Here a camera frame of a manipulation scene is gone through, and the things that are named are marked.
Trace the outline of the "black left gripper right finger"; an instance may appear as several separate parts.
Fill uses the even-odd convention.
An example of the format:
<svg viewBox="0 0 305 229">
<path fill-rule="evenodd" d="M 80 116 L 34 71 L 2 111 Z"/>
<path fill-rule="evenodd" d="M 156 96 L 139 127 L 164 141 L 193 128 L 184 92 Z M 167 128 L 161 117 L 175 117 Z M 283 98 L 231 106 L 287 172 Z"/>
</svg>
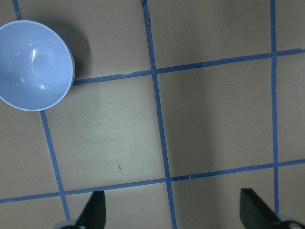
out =
<svg viewBox="0 0 305 229">
<path fill-rule="evenodd" d="M 240 190 L 240 220 L 245 229 L 279 229 L 282 223 L 251 188 Z"/>
</svg>

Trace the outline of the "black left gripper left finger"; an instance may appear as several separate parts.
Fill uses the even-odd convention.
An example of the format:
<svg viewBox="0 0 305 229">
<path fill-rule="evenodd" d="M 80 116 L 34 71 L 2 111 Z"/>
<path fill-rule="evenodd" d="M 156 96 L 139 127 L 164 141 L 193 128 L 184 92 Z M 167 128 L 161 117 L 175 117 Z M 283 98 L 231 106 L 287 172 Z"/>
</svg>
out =
<svg viewBox="0 0 305 229">
<path fill-rule="evenodd" d="M 103 229 L 106 224 L 106 203 L 104 191 L 94 191 L 78 217 L 77 229 Z"/>
</svg>

